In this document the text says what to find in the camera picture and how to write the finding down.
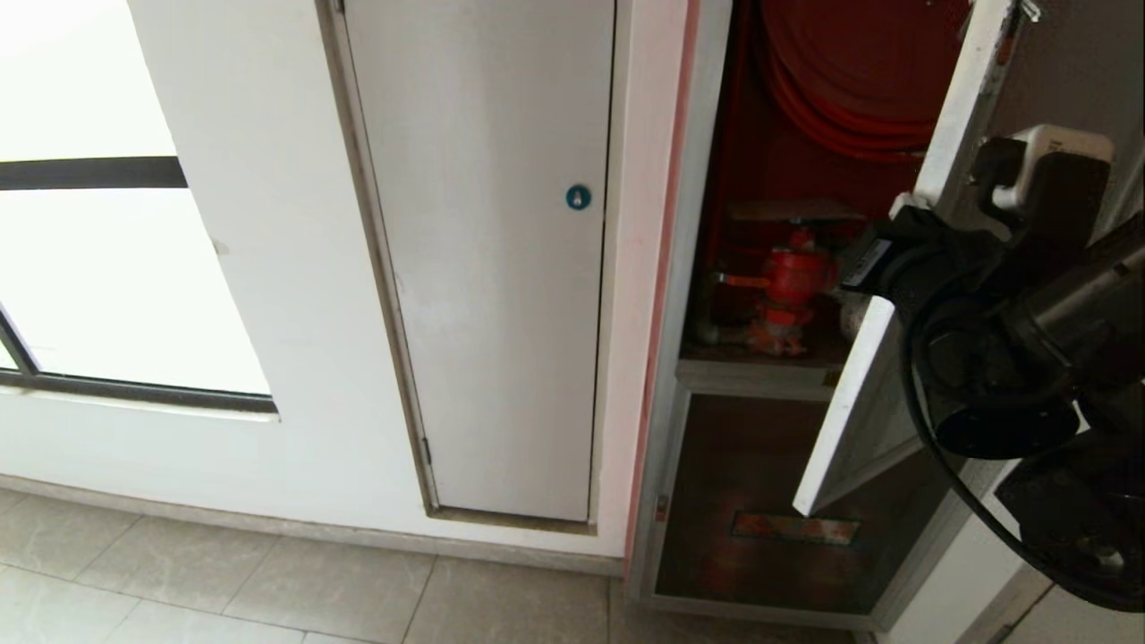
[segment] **keyhole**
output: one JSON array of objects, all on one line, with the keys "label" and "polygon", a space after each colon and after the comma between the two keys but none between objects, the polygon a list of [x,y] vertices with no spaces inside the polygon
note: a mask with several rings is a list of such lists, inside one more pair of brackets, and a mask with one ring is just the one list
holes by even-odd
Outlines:
[{"label": "keyhole", "polygon": [[584,210],[592,203],[592,193],[589,188],[577,183],[564,193],[564,203],[572,210]]}]

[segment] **access panel door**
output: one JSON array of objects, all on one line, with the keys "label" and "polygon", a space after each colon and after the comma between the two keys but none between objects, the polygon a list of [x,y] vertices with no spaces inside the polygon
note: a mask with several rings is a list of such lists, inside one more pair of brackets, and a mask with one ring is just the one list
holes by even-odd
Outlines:
[{"label": "access panel door", "polygon": [[441,505],[585,520],[611,0],[352,0]]}]

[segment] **fire hose cabinet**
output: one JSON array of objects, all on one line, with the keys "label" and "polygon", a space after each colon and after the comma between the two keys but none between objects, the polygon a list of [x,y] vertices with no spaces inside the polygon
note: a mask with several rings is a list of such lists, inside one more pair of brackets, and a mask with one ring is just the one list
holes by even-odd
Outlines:
[{"label": "fire hose cabinet", "polygon": [[[893,307],[838,266],[900,194],[981,227],[980,141],[1037,123],[1113,140],[1103,217],[1131,210],[1140,7],[701,0],[697,21],[626,596],[885,630],[968,512],[902,405]],[[982,493],[1000,468],[962,476]]]}]

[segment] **window frame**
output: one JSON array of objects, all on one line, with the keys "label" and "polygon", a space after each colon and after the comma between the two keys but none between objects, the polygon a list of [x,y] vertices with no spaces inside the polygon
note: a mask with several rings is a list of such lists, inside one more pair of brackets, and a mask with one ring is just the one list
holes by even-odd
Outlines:
[{"label": "window frame", "polygon": [[[187,189],[177,157],[108,157],[40,159],[0,163],[0,190],[71,190],[109,188]],[[276,414],[268,394],[228,392],[72,376],[40,370],[34,356],[0,301],[0,344],[16,370],[0,368],[0,386],[53,393],[90,395],[137,402]]]}]

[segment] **floor tile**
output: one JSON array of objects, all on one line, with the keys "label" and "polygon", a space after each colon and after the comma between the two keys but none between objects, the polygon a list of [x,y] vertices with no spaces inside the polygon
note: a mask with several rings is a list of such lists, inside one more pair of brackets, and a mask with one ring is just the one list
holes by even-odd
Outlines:
[{"label": "floor tile", "polygon": [[13,505],[19,503],[27,495],[21,492],[13,492],[10,489],[0,489],[0,515],[3,515],[11,509]]},{"label": "floor tile", "polygon": [[284,537],[227,615],[400,644],[433,556]]},{"label": "floor tile", "polygon": [[76,581],[220,613],[276,536],[144,517]]},{"label": "floor tile", "polygon": [[845,630],[806,628],[624,605],[619,580],[611,582],[609,644],[853,644]]},{"label": "floor tile", "polygon": [[139,599],[47,575],[0,574],[0,644],[102,644]]},{"label": "floor tile", "polygon": [[600,644],[606,578],[439,558],[406,644]]},{"label": "floor tile", "polygon": [[364,644],[361,639],[346,639],[345,637],[331,637],[321,633],[307,633],[302,644]]},{"label": "floor tile", "polygon": [[76,579],[137,518],[32,496],[0,516],[0,563]]},{"label": "floor tile", "polygon": [[301,644],[302,631],[142,602],[106,644]]},{"label": "floor tile", "polygon": [[1018,622],[1005,644],[1140,644],[1145,615],[1095,606],[1053,587]]}]

